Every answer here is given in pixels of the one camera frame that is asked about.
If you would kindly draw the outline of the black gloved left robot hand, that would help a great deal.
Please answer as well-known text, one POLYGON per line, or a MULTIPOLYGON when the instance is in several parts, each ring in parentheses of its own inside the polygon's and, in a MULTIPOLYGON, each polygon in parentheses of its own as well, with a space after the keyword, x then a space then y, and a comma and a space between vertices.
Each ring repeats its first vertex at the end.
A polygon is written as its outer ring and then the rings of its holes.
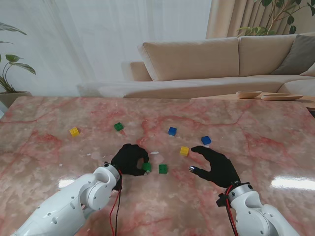
POLYGON ((124 144, 111 160, 111 165, 117 167, 124 175, 143 176, 146 171, 137 167, 140 159, 143 159, 144 163, 149 162, 145 149, 139 145, 124 144))

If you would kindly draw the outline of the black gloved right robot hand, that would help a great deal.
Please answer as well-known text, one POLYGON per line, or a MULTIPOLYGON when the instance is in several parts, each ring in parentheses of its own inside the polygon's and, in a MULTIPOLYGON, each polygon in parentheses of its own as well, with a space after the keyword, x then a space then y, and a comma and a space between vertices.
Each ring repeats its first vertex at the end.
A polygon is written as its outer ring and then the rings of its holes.
POLYGON ((226 189, 241 182, 232 162, 225 155, 203 146, 195 146, 191 148, 191 151, 201 154, 211 167, 210 171, 206 171, 190 166, 189 170, 195 175, 226 189))

